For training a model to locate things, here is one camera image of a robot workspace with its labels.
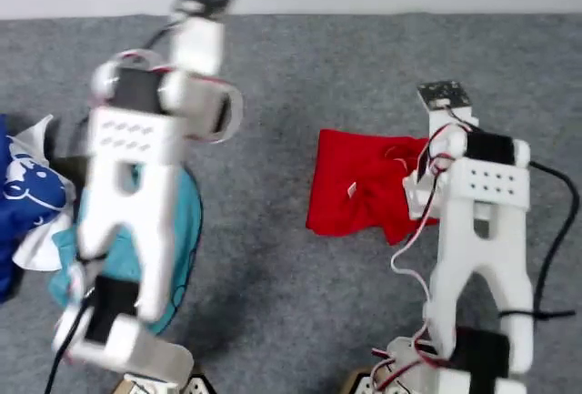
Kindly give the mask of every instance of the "blue cloth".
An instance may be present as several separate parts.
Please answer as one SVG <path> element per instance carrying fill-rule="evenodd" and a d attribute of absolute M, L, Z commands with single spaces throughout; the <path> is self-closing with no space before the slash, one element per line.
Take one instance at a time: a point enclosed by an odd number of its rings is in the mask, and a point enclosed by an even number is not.
<path fill-rule="evenodd" d="M 139 169 L 133 175 L 132 183 L 139 183 Z M 79 216 L 83 219 L 86 193 L 81 197 Z M 190 175 L 182 169 L 178 184 L 178 193 L 175 210 L 175 237 L 176 237 L 176 262 L 173 275 L 173 295 L 166 308 L 166 313 L 155 324 L 150 325 L 154 333 L 161 332 L 172 320 L 172 317 L 180 305 L 186 289 L 186 282 L 190 270 L 194 265 L 196 246 L 202 224 L 202 205 L 196 184 Z M 65 306 L 68 300 L 67 288 L 69 277 L 68 266 L 75 260 L 76 253 L 76 225 L 68 230 L 56 233 L 53 241 L 59 250 L 59 256 L 63 269 L 53 275 L 48 290 L 56 302 Z M 137 255 L 132 244 L 131 234 L 127 228 L 122 227 L 115 236 L 107 253 L 104 274 L 111 278 L 133 280 L 139 282 L 141 271 Z"/>
<path fill-rule="evenodd" d="M 10 290 L 15 273 L 12 256 L 19 239 L 36 226 L 51 221 L 66 204 L 65 186 L 44 159 L 43 150 L 33 150 L 6 133 L 5 116 L 0 116 L 0 173 L 5 175 L 0 196 L 0 302 Z"/>

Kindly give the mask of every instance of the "clothing pile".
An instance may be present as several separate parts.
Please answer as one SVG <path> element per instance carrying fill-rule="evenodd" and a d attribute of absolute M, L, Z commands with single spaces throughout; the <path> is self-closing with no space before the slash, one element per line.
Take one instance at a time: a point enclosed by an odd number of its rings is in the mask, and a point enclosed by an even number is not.
<path fill-rule="evenodd" d="M 75 185 L 57 173 L 45 156 L 46 128 L 52 119 L 46 116 L 27 130 L 9 136 L 5 116 L 0 116 L 0 171 L 5 174 L 0 195 L 0 228 L 4 230 L 0 234 L 0 303 L 13 294 L 16 266 L 24 270 L 55 271 L 49 281 L 49 293 L 60 306 L 68 301 L 67 269 L 77 251 L 78 223 L 74 222 L 73 207 L 76 191 Z M 62 167 L 66 174 L 85 172 L 85 157 L 58 160 L 59 169 Z M 123 181 L 128 189 L 139 186 L 141 169 L 135 167 Z M 85 198 L 84 191 L 78 219 L 83 219 L 85 214 Z M 149 326 L 154 333 L 169 324 L 184 297 L 202 224 L 202 204 L 196 183 L 183 168 L 176 199 L 173 292 L 164 316 Z M 108 248 L 103 274 L 135 282 L 140 280 L 139 260 L 131 234 L 125 227 L 120 227 Z"/>
<path fill-rule="evenodd" d="M 0 116 L 0 302 L 9 297 L 16 267 L 55 271 L 61 267 L 52 236 L 70 227 L 75 187 L 55 172 L 45 156 L 46 116 L 10 136 Z"/>

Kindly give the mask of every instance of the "white cloth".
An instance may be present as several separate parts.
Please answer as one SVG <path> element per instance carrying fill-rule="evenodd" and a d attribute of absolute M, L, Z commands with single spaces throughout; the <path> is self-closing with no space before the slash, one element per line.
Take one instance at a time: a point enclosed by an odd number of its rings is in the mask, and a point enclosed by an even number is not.
<path fill-rule="evenodd" d="M 49 163 L 45 157 L 45 135 L 46 127 L 52 119 L 52 115 L 46 116 L 34 126 L 14 136 L 11 145 L 16 147 L 18 152 L 28 154 L 36 163 L 47 168 L 49 168 Z M 66 204 L 54 219 L 33 228 L 26 234 L 12 257 L 20 268 L 36 271 L 56 271 L 61 268 L 61 260 L 53 242 L 53 235 L 66 230 L 73 224 L 75 186 L 67 178 L 56 174 L 65 187 Z"/>

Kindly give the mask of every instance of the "red wire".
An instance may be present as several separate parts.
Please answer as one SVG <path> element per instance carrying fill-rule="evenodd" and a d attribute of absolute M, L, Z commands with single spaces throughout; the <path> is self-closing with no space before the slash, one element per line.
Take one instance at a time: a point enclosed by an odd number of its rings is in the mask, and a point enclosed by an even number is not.
<path fill-rule="evenodd" d="M 390 376 L 388 379 L 386 379 L 380 385 L 378 385 L 377 388 L 376 388 L 376 390 L 377 391 L 383 391 L 392 382 L 394 382 L 396 379 L 398 379 L 400 376 L 402 376 L 403 374 L 405 374 L 407 371 L 409 371 L 410 369 L 414 368 L 418 364 L 422 364 L 422 360 L 420 360 L 420 359 L 419 360 L 415 360 L 413 362 L 410 362 L 408 365 L 405 365 L 404 367 L 396 370 L 394 373 L 392 373 L 392 376 Z"/>

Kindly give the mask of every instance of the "white wire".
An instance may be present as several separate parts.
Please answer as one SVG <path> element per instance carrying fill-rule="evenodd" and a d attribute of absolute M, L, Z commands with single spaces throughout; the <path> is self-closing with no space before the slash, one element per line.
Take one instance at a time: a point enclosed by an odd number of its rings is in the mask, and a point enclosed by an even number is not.
<path fill-rule="evenodd" d="M 428 221 L 428 218 L 430 216 L 430 208 L 431 208 L 432 203 L 433 203 L 434 200 L 435 200 L 435 196 L 433 195 L 432 198 L 430 199 L 430 203 L 428 203 L 426 205 L 426 213 L 425 213 L 425 216 L 422 218 L 422 220 L 418 224 L 418 227 L 416 228 L 416 231 L 415 231 L 414 235 L 408 240 L 408 242 L 402 248 L 400 248 L 390 258 L 390 267 L 392 268 L 392 271 L 394 271 L 396 274 L 406 275 L 406 276 L 410 276 L 412 278 L 415 278 L 416 281 L 418 283 L 420 283 L 420 285 L 422 286 L 423 291 L 425 291 L 426 301 L 429 301 L 430 300 L 430 292 L 428 290 L 428 285 L 426 284 L 425 280 L 414 269 L 411 269 L 411 268 L 399 268 L 399 267 L 397 267 L 396 266 L 396 260 L 400 256 L 402 256 L 404 253 L 406 253 L 414 245 L 414 243 L 416 242 L 416 240 L 420 236 L 420 233 L 425 228 L 426 222 Z"/>
<path fill-rule="evenodd" d="M 378 386 L 378 384 L 376 383 L 376 373 L 378 372 L 378 370 L 384 367 L 385 365 L 394 364 L 394 362 L 395 360 L 393 358 L 382 359 L 372 368 L 372 371 L 370 371 L 370 379 L 372 380 L 372 388 L 374 388 L 374 390 L 377 390 Z"/>

